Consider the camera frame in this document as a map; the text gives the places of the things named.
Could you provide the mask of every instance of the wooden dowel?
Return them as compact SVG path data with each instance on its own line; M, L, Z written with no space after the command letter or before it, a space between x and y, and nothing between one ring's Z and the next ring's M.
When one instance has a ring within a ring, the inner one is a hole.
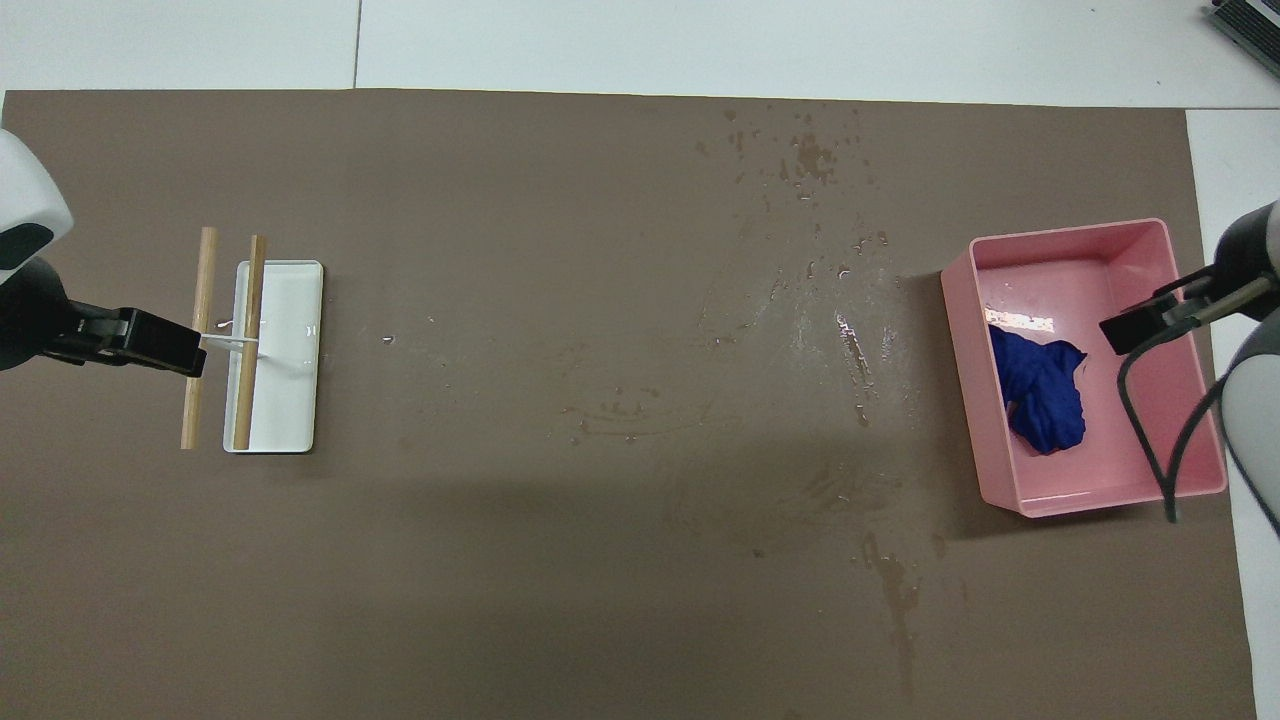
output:
M262 270L266 265L266 238L255 234L250 241L248 287L244 297L244 327L239 334L255 342L244 343L241 354L241 374L236 391L236 430L232 450L248 450L248 434L253 421L253 380L257 377L257 333L262 318Z
M200 261L196 265L196 307L191 313L191 328L197 333L209 332L209 306L214 299L214 258L218 255L218 228L201 228ZM201 378L187 378L187 393L182 401L182 450L195 450L200 436Z

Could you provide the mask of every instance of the blue cloth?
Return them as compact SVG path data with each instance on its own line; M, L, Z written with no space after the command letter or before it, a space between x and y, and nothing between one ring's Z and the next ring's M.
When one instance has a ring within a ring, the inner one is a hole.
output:
M1071 375L1084 354L1065 340L1041 345L996 325L987 327L1000 392L1005 406L1012 406L1009 427L1044 454L1080 445L1084 409Z

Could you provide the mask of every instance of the black ribbed object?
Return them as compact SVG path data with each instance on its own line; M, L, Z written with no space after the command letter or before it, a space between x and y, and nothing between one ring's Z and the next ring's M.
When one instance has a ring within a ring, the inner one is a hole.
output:
M1208 18L1280 76L1280 0L1215 0Z

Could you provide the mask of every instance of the pink container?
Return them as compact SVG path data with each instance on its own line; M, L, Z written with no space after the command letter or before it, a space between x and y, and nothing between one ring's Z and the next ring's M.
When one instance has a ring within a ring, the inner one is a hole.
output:
M942 272L983 500L1028 518L1160 500L1116 393L1123 357L1107 345L1098 322L1174 279L1169 228L1157 219L979 237ZM1088 354L1075 370L1084 442L1041 455L1009 429L987 323L1036 342L1065 340ZM1178 432L1204 395L1192 338L1138 360L1129 373L1129 391L1167 465ZM1222 447L1211 414L1187 450L1178 496L1225 487Z

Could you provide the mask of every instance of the brown mat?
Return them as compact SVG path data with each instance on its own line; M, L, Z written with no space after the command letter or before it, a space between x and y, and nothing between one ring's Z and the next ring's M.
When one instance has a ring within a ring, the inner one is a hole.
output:
M1197 266L1181 111L10 92L4 122L77 217L73 299L184 320L202 224L221 314L251 232L328 284L307 456L221 451L218 354L193 454L175 375L0 375L0 715L1253 714L1228 497L984 505L937 278L975 236L1144 217Z

